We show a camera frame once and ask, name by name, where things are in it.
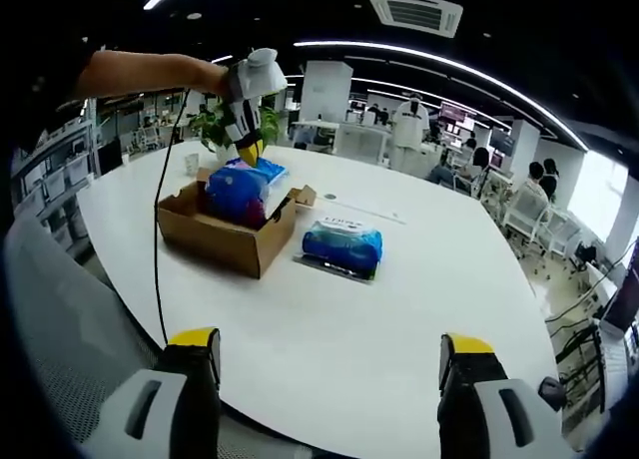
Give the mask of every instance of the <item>green plant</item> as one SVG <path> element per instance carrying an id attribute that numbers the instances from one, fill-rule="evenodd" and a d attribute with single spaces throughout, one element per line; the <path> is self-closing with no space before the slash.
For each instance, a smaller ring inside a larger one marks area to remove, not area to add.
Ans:
<path id="1" fill-rule="evenodd" d="M 262 121 L 260 132 L 266 148 L 269 143 L 274 143 L 278 139 L 280 118 L 278 113 L 269 107 L 260 107 L 260 118 Z M 189 127 L 201 135 L 202 145 L 212 153 L 215 152 L 213 145 L 228 148 L 233 144 L 224 127 L 224 119 L 222 103 L 218 103 L 212 112 L 202 112 L 189 122 Z"/>

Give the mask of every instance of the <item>wet wipes package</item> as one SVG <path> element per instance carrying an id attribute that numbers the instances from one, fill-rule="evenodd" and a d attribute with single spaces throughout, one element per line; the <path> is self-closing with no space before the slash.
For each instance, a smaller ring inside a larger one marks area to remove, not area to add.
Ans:
<path id="1" fill-rule="evenodd" d="M 273 213 L 269 203 L 279 205 L 286 192 L 269 202 L 272 185 L 286 173 L 280 165 L 264 158 L 258 159 L 255 168 L 240 159 L 228 162 L 213 172 L 207 181 L 205 192 L 210 199 L 209 214 L 236 225 L 257 230 Z"/>
<path id="2" fill-rule="evenodd" d="M 305 233 L 302 250 L 301 262 L 350 278 L 373 280 L 381 260 L 381 233 L 361 222 L 326 217 Z"/>

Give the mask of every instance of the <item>white pillar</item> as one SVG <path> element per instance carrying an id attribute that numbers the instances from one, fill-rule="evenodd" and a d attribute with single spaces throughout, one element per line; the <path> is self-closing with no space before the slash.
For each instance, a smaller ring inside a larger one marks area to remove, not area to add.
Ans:
<path id="1" fill-rule="evenodd" d="M 492 130 L 475 126 L 474 132 L 475 132 L 475 141 L 477 142 L 477 148 L 479 147 L 488 148 L 488 145 L 490 145 L 490 137 L 492 136 Z"/>
<path id="2" fill-rule="evenodd" d="M 528 177 L 528 165 L 537 151 L 539 130 L 525 120 L 515 120 L 510 137 L 514 140 L 512 157 L 506 157 L 504 163 L 512 172 L 513 184 L 521 185 Z"/>
<path id="3" fill-rule="evenodd" d="M 352 68 L 344 62 L 307 62 L 300 120 L 343 122 L 348 108 Z"/>
<path id="4" fill-rule="evenodd" d="M 183 118 L 187 118 L 187 115 L 198 115 L 200 113 L 200 105 L 204 104 L 206 104 L 204 95 L 197 90 L 191 90 L 187 97 L 187 104 L 184 107 Z"/>

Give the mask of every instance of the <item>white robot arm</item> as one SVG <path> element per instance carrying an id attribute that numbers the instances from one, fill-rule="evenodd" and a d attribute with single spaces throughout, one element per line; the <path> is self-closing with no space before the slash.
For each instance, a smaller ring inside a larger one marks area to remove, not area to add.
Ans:
<path id="1" fill-rule="evenodd" d="M 225 128 L 240 157 L 252 167 L 264 150 L 260 98 L 287 87 L 277 55 L 276 50 L 261 48 L 229 70 L 230 98 L 223 106 Z"/>

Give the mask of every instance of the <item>potted plant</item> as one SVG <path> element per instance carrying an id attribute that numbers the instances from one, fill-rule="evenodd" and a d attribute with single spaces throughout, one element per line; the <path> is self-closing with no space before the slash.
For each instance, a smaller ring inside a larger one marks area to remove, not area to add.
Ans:
<path id="1" fill-rule="evenodd" d="M 223 116 L 222 103 L 218 103 L 213 111 L 204 110 L 193 117 L 189 127 L 200 135 L 202 145 L 211 153 L 215 153 L 219 162 L 225 164 L 237 158 L 238 151 L 223 126 Z M 274 143 L 278 139 L 279 116 L 275 110 L 266 106 L 260 107 L 260 116 L 262 120 L 260 132 L 264 148 L 266 148 L 269 143 Z"/>

